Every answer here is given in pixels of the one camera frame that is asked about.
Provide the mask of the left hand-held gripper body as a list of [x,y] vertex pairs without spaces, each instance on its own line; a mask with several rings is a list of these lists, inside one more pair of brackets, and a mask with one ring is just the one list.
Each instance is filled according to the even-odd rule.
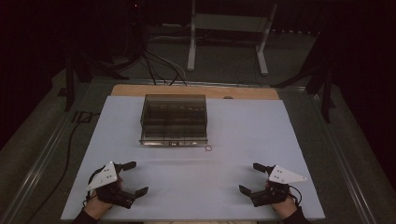
[[131,208],[135,196],[121,189],[121,166],[122,164],[111,161],[93,172],[89,179],[88,187],[86,188],[86,202],[90,199],[91,193],[95,190],[100,201],[127,209]]

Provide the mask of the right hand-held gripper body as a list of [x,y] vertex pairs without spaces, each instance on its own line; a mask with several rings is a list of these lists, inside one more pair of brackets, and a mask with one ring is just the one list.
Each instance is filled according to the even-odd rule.
[[288,196],[293,198],[296,205],[299,205],[302,200],[302,194],[299,190],[296,190],[299,196],[296,197],[292,195],[290,193],[290,189],[292,188],[291,184],[304,182],[306,180],[307,178],[302,175],[298,175],[281,166],[274,165],[274,170],[268,175],[267,185],[264,190],[251,192],[249,198],[255,207],[281,203],[284,202]]

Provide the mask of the person's left hand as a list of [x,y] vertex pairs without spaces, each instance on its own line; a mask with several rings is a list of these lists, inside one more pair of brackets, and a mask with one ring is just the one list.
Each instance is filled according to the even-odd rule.
[[94,190],[91,193],[90,199],[86,202],[83,210],[92,218],[99,220],[102,216],[111,208],[113,205],[111,203],[105,203],[98,199],[97,193]]

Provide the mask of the person's right hand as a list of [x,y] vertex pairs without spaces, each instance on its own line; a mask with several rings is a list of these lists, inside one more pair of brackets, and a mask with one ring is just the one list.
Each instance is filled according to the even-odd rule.
[[281,219],[288,218],[297,211],[297,205],[290,196],[288,196],[284,202],[273,203],[272,208],[276,211]]

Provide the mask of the white table mat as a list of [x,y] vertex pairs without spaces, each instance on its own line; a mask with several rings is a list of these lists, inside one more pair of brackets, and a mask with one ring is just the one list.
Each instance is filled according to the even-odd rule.
[[121,173],[125,190],[147,188],[131,208],[112,208],[105,216],[116,221],[274,220],[270,206],[256,207],[239,188],[263,189],[267,176],[253,169],[257,162],[278,165],[305,177],[297,184],[306,217],[324,212],[302,151],[280,100],[206,102],[210,149],[140,145],[140,97],[106,99],[64,211],[63,220],[77,216],[88,179],[109,161],[136,161]]

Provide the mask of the smoked clear plastic drawer box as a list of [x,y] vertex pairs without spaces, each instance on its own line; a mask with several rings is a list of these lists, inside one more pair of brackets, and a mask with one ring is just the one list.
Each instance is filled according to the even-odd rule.
[[204,94],[147,94],[140,119],[140,144],[195,147],[208,143]]

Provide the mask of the floor socket box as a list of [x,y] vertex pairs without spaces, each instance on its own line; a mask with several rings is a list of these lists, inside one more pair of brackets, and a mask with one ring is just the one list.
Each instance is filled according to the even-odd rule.
[[76,111],[72,123],[90,123],[93,113],[88,111]]

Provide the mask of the black tripod stand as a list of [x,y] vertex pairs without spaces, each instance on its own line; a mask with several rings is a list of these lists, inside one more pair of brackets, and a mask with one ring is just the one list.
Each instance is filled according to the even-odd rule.
[[322,91],[320,112],[327,123],[331,122],[330,107],[333,66],[331,51],[333,50],[333,44],[334,42],[325,31],[320,32],[299,73],[272,85],[272,88],[283,89],[301,79],[310,77],[304,90],[307,94],[318,94],[319,91]]
[[124,77],[111,70],[110,68],[105,67],[104,65],[89,56],[75,51],[67,52],[65,56],[65,111],[69,111],[76,100],[75,77],[77,77],[78,80],[83,83],[89,83],[93,79],[93,74],[90,71],[90,66],[104,72],[106,75],[109,75],[110,77],[113,77],[115,79],[127,79],[127,77]]

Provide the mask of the wooden table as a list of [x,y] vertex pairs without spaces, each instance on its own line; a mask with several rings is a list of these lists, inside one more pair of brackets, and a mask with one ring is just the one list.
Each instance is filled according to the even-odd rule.
[[116,85],[111,96],[146,96],[147,94],[204,94],[210,99],[279,100],[278,93],[268,88]]

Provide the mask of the white metal stand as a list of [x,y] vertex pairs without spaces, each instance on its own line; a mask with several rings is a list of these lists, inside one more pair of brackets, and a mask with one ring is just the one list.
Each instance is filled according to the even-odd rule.
[[264,57],[264,48],[272,28],[276,10],[277,4],[272,4],[269,8],[269,11],[260,17],[197,13],[196,0],[191,0],[191,37],[187,70],[193,71],[195,69],[195,33],[197,29],[236,31],[260,33],[262,35],[262,40],[255,47],[255,50],[261,74],[266,76],[268,74],[268,68]]

